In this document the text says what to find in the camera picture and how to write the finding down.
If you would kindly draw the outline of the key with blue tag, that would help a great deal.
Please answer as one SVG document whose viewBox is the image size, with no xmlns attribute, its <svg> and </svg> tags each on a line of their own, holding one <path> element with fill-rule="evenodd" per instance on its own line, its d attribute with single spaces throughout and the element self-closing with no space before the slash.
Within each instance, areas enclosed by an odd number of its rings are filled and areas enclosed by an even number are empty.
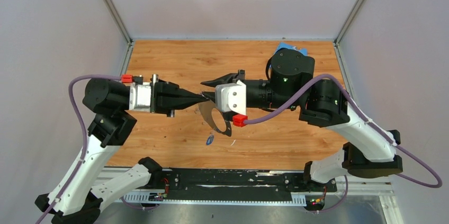
<svg viewBox="0 0 449 224">
<path fill-rule="evenodd" d="M 206 140 L 206 145 L 211 145 L 214 141 L 214 135 L 210 135 L 208 136 L 207 140 Z"/>
</svg>

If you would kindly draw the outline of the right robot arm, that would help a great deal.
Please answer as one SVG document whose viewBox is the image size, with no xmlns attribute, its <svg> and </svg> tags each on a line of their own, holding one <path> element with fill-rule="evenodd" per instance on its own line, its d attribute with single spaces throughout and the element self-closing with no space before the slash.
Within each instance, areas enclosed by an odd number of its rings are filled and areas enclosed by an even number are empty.
<svg viewBox="0 0 449 224">
<path fill-rule="evenodd" d="M 266 79 L 246 79 L 245 72 L 240 70 L 203 85 L 214 88 L 206 96 L 219 111 L 230 114 L 236 126 L 264 121 L 249 119 L 248 108 L 270 110 L 268 119 L 284 110 L 299 109 L 299 120 L 344 137 L 346 143 L 338 152 L 305 164 L 302 183 L 309 191 L 344 175 L 378 178 L 402 173 L 402 158 L 396 152 L 400 133 L 379 128 L 358 109 L 337 80 L 315 76 L 314 68 L 312 57 L 280 46 L 266 64 Z"/>
</svg>

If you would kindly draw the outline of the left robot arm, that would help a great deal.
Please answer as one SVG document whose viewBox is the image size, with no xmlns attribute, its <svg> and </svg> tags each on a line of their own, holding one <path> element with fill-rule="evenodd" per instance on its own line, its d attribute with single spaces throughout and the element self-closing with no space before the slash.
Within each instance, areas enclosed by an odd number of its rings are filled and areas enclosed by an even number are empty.
<svg viewBox="0 0 449 224">
<path fill-rule="evenodd" d="M 168 187 L 162 167 L 150 157 L 105 183 L 95 185 L 95 181 L 135 127 L 131 111 L 173 117 L 177 110 L 206 101 L 203 95 L 159 80 L 157 75 L 149 82 L 129 74 L 76 78 L 81 80 L 87 80 L 83 104 L 95 117 L 88 126 L 79 119 L 83 136 L 79 154 L 55 189 L 35 201 L 43 216 L 52 215 L 52 223 L 94 223 L 111 203 L 134 189 Z"/>
</svg>

